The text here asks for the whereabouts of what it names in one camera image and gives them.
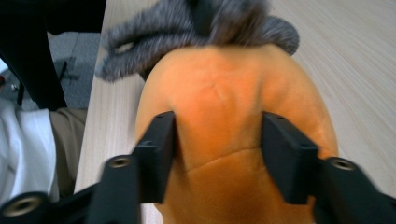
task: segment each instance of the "light wood surface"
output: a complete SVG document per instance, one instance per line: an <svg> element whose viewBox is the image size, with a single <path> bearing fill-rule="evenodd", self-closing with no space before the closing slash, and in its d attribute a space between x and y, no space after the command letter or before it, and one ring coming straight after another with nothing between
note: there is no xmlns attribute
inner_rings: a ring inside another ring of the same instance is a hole
<svg viewBox="0 0 396 224"><path fill-rule="evenodd" d="M107 0L104 29L154 2ZM340 156L396 197L396 2L283 0L273 1L271 14L290 21L301 35L293 58L329 108ZM98 62L103 55L100 49ZM143 85L139 76L114 84L93 79L76 191L99 180L105 160L133 149ZM145 223L161 223L152 205L144 213Z"/></svg>

